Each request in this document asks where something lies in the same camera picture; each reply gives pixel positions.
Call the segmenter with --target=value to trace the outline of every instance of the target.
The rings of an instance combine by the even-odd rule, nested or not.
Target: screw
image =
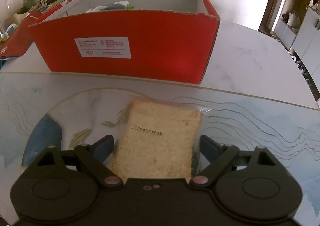
[[[121,182],[121,179],[117,176],[108,176],[104,179],[106,184],[114,185]]]
[[[198,176],[195,176],[194,178],[192,178],[192,181],[195,184],[206,184],[209,181],[209,179],[206,178],[205,176],[198,175]]]
[[[145,186],[143,187],[143,189],[146,190],[146,191],[150,191],[150,190],[152,190],[152,187],[149,186],[149,185],[145,185]]]
[[[159,189],[159,188],[161,188],[161,184],[154,184],[154,185],[152,186],[152,188],[153,188],[153,189]]]

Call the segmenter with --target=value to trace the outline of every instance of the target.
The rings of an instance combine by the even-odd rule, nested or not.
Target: red cloth
[[[22,20],[10,37],[0,45],[0,59],[9,56],[22,56],[25,54],[32,43],[32,37],[28,27],[40,16],[42,16],[42,13],[39,11],[31,11],[30,14]]]

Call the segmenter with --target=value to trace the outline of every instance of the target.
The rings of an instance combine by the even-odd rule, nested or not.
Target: white plastic bag
[[[296,11],[293,11],[293,13],[289,13],[288,25],[293,28],[300,27],[300,18]]]

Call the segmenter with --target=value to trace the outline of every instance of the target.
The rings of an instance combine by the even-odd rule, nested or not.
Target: bread
[[[111,170],[127,178],[190,178],[198,110],[137,99]]]

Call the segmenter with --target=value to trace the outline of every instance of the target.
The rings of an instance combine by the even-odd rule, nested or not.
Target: snack package
[[[186,178],[197,173],[204,114],[209,109],[133,100],[110,169],[127,178]]]

